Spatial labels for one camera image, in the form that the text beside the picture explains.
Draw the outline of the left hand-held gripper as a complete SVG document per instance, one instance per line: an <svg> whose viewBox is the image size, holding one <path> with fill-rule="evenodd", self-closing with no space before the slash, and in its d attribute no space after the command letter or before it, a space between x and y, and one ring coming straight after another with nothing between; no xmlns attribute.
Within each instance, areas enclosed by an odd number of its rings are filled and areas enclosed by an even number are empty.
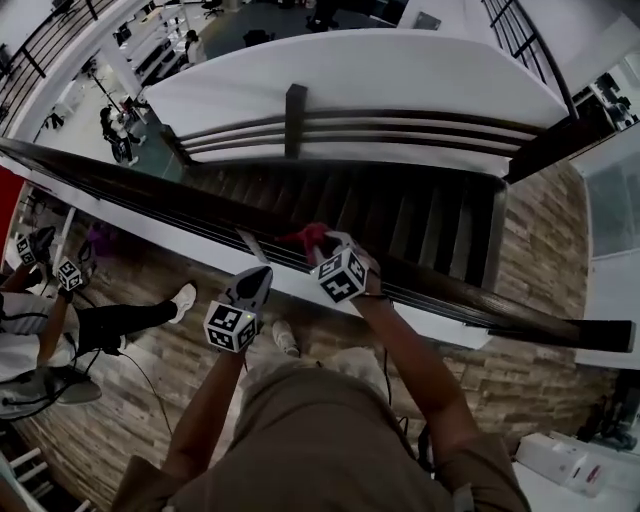
<svg viewBox="0 0 640 512"><path fill-rule="evenodd" d="M209 304L203 321L206 341L232 353L245 350L262 327L262 306L273 280L270 266L249 268L237 274L225 293Z"/></svg>

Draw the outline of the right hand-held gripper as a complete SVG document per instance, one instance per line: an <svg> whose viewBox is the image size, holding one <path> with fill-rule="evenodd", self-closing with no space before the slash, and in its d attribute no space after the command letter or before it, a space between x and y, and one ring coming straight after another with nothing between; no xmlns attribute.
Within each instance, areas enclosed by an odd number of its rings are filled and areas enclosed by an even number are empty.
<svg viewBox="0 0 640 512"><path fill-rule="evenodd" d="M333 303L340 304L365 293L368 266L356 255L357 244L350 234L329 230L327 237L341 248L329 259L324 253L324 234L310 236L305 251L308 262L316 266L311 276Z"/></svg>

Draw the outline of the pink cloth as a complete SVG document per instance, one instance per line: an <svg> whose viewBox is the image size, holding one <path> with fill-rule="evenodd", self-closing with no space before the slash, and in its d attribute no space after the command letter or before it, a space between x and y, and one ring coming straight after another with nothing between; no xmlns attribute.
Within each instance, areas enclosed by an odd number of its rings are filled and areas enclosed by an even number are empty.
<svg viewBox="0 0 640 512"><path fill-rule="evenodd" d="M321 248L325 242L329 227L323 223L310 223L302 230L278 236L279 243L301 244L306 252L311 252L314 248Z"/></svg>

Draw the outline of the dark wooden handrail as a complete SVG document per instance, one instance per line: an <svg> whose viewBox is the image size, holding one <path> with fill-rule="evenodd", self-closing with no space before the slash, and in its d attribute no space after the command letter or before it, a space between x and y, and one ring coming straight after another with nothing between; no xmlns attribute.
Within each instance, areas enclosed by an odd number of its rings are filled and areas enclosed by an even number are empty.
<svg viewBox="0 0 640 512"><path fill-rule="evenodd" d="M52 148L0 138L0 153L24 166L146 217L192 232L237 250L245 250L243 233L257 239L273 261L287 268L307 268L301 244L279 243L281 224L271 214L257 212L233 201L212 196L166 179L128 170ZM401 263L389 269L400 283L412 280L418 288L394 291L383 288L395 301L420 312L455 320L492 334L511 335L520 341L587 350L627 353L632 348L634 325L628 320L564 319L539 312L497 295L494 290L471 286L458 279Z"/></svg>

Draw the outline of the purple cloth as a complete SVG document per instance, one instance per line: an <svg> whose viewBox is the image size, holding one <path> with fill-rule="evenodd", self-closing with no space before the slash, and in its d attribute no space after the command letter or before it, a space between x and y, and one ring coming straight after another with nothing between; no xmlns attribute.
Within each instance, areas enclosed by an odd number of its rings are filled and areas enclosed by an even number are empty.
<svg viewBox="0 0 640 512"><path fill-rule="evenodd" d="M104 222L92 224L87 241L95 257L110 257L115 252L117 230Z"/></svg>

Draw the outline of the person's right forearm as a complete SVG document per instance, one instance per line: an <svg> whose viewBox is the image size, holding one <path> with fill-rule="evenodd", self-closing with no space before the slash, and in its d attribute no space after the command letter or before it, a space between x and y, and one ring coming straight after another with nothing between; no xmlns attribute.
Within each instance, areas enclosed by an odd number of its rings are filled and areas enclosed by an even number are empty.
<svg viewBox="0 0 640 512"><path fill-rule="evenodd" d="M353 305L387 350L430 429L435 463L480 436L463 390L440 355L381 297L360 296Z"/></svg>

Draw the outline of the person's left forearm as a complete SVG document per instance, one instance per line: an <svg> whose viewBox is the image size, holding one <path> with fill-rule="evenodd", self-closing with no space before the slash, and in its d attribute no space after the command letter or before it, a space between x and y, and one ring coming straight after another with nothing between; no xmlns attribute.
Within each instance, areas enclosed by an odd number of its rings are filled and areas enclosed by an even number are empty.
<svg viewBox="0 0 640 512"><path fill-rule="evenodd" d="M190 481L207 470L244 363L244 352L218 356L175 427L162 472Z"/></svg>

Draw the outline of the person's right hand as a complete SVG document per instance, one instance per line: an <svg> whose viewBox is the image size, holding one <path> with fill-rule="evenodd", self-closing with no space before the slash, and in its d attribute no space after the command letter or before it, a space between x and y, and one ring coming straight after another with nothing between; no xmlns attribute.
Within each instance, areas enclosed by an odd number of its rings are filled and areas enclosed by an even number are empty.
<svg viewBox="0 0 640 512"><path fill-rule="evenodd" d="M382 280L378 262L362 247L355 248L355 254L359 260L368 267L365 285L367 295L379 296L382 294Z"/></svg>

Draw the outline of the person's white shoe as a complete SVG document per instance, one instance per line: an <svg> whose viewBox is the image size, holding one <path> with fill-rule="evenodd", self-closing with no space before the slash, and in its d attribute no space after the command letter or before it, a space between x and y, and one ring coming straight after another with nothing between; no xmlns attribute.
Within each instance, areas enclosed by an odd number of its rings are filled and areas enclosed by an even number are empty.
<svg viewBox="0 0 640 512"><path fill-rule="evenodd" d="M294 337L291 326L284 320L276 320L272 325L272 336L275 344L286 355L300 357L300 348Z"/></svg>

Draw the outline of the dark wooden staircase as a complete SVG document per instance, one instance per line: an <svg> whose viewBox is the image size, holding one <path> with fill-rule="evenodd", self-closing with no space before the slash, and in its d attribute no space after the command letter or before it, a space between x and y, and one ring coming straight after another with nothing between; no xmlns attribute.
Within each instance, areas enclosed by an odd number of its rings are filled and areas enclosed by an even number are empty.
<svg viewBox="0 0 640 512"><path fill-rule="evenodd" d="M494 176L409 164L284 161L187 168L182 184L273 215L280 235L310 223L348 233L383 267L431 269L495 287L505 188Z"/></svg>

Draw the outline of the person's light trousers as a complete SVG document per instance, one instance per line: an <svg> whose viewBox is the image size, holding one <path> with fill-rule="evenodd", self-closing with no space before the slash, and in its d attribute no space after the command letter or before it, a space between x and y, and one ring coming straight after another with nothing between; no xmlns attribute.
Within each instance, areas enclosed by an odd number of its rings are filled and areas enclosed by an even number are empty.
<svg viewBox="0 0 640 512"><path fill-rule="evenodd" d="M302 361L307 366L315 365L359 379L374 389L387 403L390 402L390 386L373 349L352 347L322 358L304 356Z"/></svg>

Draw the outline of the dark wooden stair banister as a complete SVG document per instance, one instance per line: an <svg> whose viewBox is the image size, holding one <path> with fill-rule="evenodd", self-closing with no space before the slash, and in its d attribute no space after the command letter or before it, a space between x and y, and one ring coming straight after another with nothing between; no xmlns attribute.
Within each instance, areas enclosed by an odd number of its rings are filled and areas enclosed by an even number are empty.
<svg viewBox="0 0 640 512"><path fill-rule="evenodd" d="M161 137L183 166L249 160L416 166L493 176L516 183L588 143L590 128L571 108L549 127L514 120L403 107L308 105L292 84L283 112Z"/></svg>

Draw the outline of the person's olive shirt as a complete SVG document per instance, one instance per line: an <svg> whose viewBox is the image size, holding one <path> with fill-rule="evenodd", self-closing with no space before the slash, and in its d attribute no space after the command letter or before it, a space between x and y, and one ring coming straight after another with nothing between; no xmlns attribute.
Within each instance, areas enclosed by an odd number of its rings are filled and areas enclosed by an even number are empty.
<svg viewBox="0 0 640 512"><path fill-rule="evenodd" d="M433 473L387 403L321 368L282 369L247 400L224 456L193 480L130 460L113 512L531 512L501 439L483 434Z"/></svg>

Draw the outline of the red-topped desk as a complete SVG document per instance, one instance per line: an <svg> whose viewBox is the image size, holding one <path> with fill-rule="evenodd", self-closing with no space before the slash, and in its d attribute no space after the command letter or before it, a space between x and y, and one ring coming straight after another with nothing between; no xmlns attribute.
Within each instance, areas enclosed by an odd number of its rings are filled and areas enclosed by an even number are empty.
<svg viewBox="0 0 640 512"><path fill-rule="evenodd" d="M4 267L11 227L24 185L21 176L0 165L0 271Z"/></svg>

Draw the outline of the white metal rack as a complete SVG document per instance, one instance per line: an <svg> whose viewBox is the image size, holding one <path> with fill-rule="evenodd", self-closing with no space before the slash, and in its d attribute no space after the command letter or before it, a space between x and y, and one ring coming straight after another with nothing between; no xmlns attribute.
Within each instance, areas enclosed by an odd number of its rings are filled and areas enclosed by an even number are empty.
<svg viewBox="0 0 640 512"><path fill-rule="evenodd" d="M37 463L20 476L16 474L16 469L25 463L33 461L41 454L41 449L35 448L13 460L9 460L0 451L0 479L22 499L28 508L39 507L38 499L53 489L53 485L42 476L43 472L48 469L48 464L46 462ZM26 484L30 485L36 478L41 478L42 481L35 488L29 490Z"/></svg>

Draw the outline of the short black metal balustrade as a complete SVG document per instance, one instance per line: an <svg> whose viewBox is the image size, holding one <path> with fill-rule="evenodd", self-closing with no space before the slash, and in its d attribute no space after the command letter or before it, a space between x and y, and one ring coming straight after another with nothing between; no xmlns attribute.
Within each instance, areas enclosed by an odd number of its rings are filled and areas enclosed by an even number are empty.
<svg viewBox="0 0 640 512"><path fill-rule="evenodd" d="M579 119L565 77L542 32L520 0L480 0L498 46L531 71L544 85L557 90L571 120Z"/></svg>

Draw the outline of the white cardboard box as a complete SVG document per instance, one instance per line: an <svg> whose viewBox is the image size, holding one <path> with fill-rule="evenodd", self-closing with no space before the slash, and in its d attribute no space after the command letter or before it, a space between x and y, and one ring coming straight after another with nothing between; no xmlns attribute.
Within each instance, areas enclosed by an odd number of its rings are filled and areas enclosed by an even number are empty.
<svg viewBox="0 0 640 512"><path fill-rule="evenodd" d="M588 498L595 498L610 476L610 465L602 456L540 433L520 440L515 460L555 484Z"/></svg>

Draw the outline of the long black metal balustrade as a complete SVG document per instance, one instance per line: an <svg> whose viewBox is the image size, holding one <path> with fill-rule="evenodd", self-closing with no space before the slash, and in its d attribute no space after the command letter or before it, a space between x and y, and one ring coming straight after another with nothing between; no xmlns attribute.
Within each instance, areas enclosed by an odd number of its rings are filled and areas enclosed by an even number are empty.
<svg viewBox="0 0 640 512"><path fill-rule="evenodd" d="M53 10L5 63L0 62L0 136L62 51L114 0L53 0Z"/></svg>

